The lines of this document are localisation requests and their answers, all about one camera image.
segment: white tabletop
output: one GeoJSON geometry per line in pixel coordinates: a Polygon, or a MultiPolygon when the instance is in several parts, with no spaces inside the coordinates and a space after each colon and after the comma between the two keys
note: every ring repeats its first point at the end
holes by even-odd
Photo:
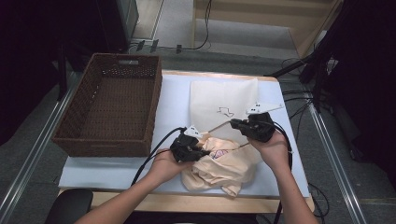
{"type": "MultiPolygon", "coordinates": [[[[163,139],[171,130],[177,127],[189,127],[190,113],[190,83],[194,80],[209,80],[218,82],[241,81],[238,78],[223,77],[196,77],[163,75],[163,85],[155,119],[155,128],[152,148],[163,139]]],[[[259,102],[282,104],[284,100],[278,82],[259,80],[259,102]]],[[[285,106],[269,112],[273,121],[279,123],[288,134],[293,150],[292,172],[304,197],[309,197],[304,168],[300,154],[290,127],[290,121],[285,106]]],[[[171,135],[160,147],[170,147],[178,133],[171,135]]],[[[122,190],[131,186],[134,175],[145,158],[67,158],[59,183],[60,188],[89,188],[122,190]]],[[[146,166],[141,176],[144,176],[150,167],[146,166]]],[[[157,189],[161,193],[177,193],[189,195],[223,195],[220,188],[188,191],[182,184],[180,176],[162,184],[157,189]]],[[[279,196],[276,180],[264,163],[257,165],[256,176],[253,181],[243,185],[240,196],[273,197],[279,196]]]]}

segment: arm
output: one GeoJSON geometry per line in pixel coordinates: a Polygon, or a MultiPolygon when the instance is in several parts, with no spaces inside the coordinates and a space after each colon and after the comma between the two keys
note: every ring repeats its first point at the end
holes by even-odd
{"type": "Polygon", "coordinates": [[[76,223],[123,223],[152,190],[192,165],[193,162],[175,162],[172,152],[165,151],[155,157],[146,176],[76,223]]]}
{"type": "Polygon", "coordinates": [[[318,223],[289,168],[285,137],[279,132],[274,132],[273,137],[266,143],[252,139],[248,141],[260,151],[262,159],[274,172],[286,223],[318,223]]]}

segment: black equipment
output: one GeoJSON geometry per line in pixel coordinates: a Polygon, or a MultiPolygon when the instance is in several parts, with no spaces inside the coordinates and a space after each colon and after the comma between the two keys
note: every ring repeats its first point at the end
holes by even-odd
{"type": "Polygon", "coordinates": [[[248,120],[231,119],[231,127],[241,131],[241,134],[260,142],[268,142],[275,131],[275,124],[270,114],[249,115],[248,120]]]}
{"type": "Polygon", "coordinates": [[[198,161],[203,156],[209,155],[210,151],[197,147],[198,139],[181,133],[171,145],[171,151],[177,162],[198,161]]]}

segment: black chair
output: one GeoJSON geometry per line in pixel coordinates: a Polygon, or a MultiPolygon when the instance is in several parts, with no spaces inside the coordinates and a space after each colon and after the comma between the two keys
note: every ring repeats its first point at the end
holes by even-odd
{"type": "Polygon", "coordinates": [[[46,224],[72,224],[91,209],[93,193],[89,189],[68,189],[53,203],[46,224]]]}

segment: hand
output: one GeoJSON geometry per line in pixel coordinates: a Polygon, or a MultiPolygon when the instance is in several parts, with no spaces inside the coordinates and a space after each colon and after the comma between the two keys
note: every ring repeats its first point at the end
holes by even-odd
{"type": "Polygon", "coordinates": [[[288,144],[282,133],[275,131],[272,138],[266,143],[251,138],[247,140],[259,150],[262,159],[273,172],[285,167],[289,169],[288,144]]]}
{"type": "Polygon", "coordinates": [[[149,169],[146,177],[160,186],[162,183],[172,179],[182,170],[194,165],[193,161],[176,162],[171,151],[159,150],[149,169]]]}

